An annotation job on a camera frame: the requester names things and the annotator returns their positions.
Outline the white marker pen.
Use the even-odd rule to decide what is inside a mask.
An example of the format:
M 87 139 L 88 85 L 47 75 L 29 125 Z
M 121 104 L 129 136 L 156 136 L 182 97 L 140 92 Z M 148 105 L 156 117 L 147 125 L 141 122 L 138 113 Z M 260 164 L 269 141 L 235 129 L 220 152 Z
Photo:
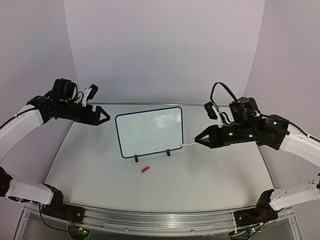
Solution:
M 191 141 L 191 142 L 180 144 L 179 147 L 186 147 L 186 146 L 191 146 L 191 145 L 194 145 L 194 144 L 196 144 L 196 142 L 195 141 Z

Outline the red marker cap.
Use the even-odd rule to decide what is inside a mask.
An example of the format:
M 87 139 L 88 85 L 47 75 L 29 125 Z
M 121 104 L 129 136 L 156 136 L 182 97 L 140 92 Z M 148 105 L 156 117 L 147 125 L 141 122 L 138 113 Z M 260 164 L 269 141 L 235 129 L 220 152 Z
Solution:
M 145 173 L 145 172 L 148 171 L 149 169 L 150 169 L 150 167 L 147 166 L 147 167 L 143 168 L 143 169 L 141 170 L 141 172 L 142 172 L 142 173 Z

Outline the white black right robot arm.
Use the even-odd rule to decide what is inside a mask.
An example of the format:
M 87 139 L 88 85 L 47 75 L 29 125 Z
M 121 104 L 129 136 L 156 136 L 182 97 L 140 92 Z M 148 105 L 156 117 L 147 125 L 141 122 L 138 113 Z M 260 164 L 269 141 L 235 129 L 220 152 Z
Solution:
M 281 106 L 281 102 L 268 100 L 263 97 L 254 97 L 261 112 L 267 115 L 276 114 L 296 122 L 305 131 L 315 130 L 313 135 L 320 137 L 320 110 L 314 111 L 313 107 L 306 104 L 299 105 L 295 99 L 295 105 Z M 214 125 L 202 106 L 192 107 L 189 115 L 189 124 L 193 127 L 193 134 L 197 136 L 208 126 Z M 266 187 L 271 187 L 271 179 L 275 188 L 294 188 L 307 183 L 308 179 L 317 179 L 320 167 L 308 162 L 303 157 L 291 152 L 274 150 L 268 146 L 260 148 L 264 155 L 267 167 L 262 167 L 262 157 L 258 154 L 258 147 L 253 143 L 235 144 L 218 149 L 209 149 L 196 144 L 195 160 L 200 165 L 199 173 L 201 194 L 199 197 L 199 209 L 204 210 L 227 210 L 231 208 L 248 207 L 255 205 L 261 192 Z M 292 206 L 300 215 L 320 214 L 320 200 L 310 200 Z

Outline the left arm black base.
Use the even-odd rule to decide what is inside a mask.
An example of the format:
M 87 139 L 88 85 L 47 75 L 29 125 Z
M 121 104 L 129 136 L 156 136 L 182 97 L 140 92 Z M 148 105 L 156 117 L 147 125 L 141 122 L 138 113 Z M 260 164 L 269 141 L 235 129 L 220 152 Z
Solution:
M 53 192 L 50 204 L 43 204 L 41 213 L 45 216 L 69 221 L 72 224 L 81 224 L 84 219 L 85 209 L 80 206 L 64 203 L 64 195 L 57 188 L 44 183 Z

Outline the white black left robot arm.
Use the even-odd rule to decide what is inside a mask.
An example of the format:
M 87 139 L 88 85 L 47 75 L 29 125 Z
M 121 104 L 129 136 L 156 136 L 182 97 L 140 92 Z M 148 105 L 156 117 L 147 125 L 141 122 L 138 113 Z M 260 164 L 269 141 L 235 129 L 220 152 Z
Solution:
M 89 104 L 99 90 L 92 84 L 80 91 L 70 79 L 56 79 L 45 95 L 37 95 L 0 127 L 0 158 L 7 154 L 24 137 L 50 120 L 71 120 L 84 125 L 99 126 L 111 117 L 101 107 Z M 64 195 L 57 188 L 45 183 L 20 180 L 5 169 L 0 170 L 0 196 L 11 200 L 35 202 L 57 218 L 66 215 L 68 209 Z

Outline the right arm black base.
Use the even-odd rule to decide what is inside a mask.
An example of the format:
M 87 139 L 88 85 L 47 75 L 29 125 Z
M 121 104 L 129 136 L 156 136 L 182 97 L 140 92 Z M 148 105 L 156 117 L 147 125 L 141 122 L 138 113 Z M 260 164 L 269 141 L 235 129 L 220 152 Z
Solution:
M 279 210 L 274 210 L 271 206 L 271 194 L 274 189 L 264 191 L 256 206 L 253 208 L 237 210 L 233 213 L 237 227 L 245 227 L 249 225 L 256 225 L 260 223 L 267 223 L 268 221 L 276 220 L 278 218 Z

